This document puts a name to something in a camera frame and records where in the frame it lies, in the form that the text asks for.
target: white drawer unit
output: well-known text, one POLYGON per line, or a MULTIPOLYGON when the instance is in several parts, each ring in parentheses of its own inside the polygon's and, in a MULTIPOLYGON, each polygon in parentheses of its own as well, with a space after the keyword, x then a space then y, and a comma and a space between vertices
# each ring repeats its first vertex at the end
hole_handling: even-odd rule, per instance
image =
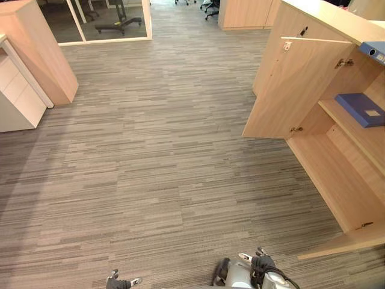
POLYGON ((0 54, 0 132, 36 128, 46 108, 11 58, 0 54))

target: cabinet shelf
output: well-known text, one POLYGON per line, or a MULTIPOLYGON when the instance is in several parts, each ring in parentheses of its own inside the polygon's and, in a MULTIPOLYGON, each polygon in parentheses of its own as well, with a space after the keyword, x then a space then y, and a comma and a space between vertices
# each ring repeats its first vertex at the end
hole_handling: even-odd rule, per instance
POLYGON ((318 104, 385 175, 385 128, 363 128, 334 99, 319 101, 318 104))
POLYGON ((327 135, 292 137, 288 145, 344 232, 385 218, 385 206, 327 135))

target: drawer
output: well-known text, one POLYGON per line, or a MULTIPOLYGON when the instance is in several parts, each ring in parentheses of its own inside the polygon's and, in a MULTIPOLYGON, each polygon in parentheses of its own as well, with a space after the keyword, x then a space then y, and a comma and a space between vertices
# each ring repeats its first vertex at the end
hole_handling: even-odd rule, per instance
POLYGON ((14 106, 34 127, 37 127, 47 108, 30 85, 25 87, 14 106))
POLYGON ((24 76, 19 72, 4 89, 3 94, 14 104, 28 85, 24 76))
POLYGON ((13 64, 9 57, 3 61, 0 65, 0 90, 3 92, 4 89, 9 85, 11 80, 19 73, 17 67, 13 64))

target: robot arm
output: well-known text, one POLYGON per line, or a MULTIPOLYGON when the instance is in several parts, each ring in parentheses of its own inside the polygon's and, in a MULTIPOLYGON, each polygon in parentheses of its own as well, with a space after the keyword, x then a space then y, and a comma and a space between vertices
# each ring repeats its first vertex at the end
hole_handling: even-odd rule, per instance
POLYGON ((111 276, 107 278, 106 289, 130 289, 132 286, 138 285, 142 282, 141 278, 135 278, 132 281, 118 280, 118 276, 118 269, 115 269, 111 272, 111 276))

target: wooden cabinet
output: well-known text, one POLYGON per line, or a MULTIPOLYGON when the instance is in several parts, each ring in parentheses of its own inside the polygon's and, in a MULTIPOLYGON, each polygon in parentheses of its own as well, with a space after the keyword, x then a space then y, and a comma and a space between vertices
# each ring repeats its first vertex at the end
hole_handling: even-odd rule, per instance
POLYGON ((355 47, 351 42, 292 37, 281 37, 277 46, 280 49, 271 58, 273 65, 244 129, 245 137, 290 137, 337 74, 338 61, 355 47), (314 67, 316 72, 309 73, 314 67))
POLYGON ((78 82, 36 1, 9 1, 0 6, 0 33, 7 35, 49 99, 54 104, 72 102, 78 82))
POLYGON ((265 23, 265 28, 273 27, 280 4, 281 4, 281 0, 273 0, 271 2, 269 14, 267 16, 266 23, 265 23))
POLYGON ((274 22, 279 4, 280 0, 222 0, 218 24, 224 30, 264 28, 267 19, 274 22))
POLYGON ((279 8, 243 136, 285 139, 344 233, 299 258, 385 243, 385 129, 362 128, 334 100, 363 92, 385 109, 385 69, 357 46, 384 36, 324 1, 283 0, 279 8))

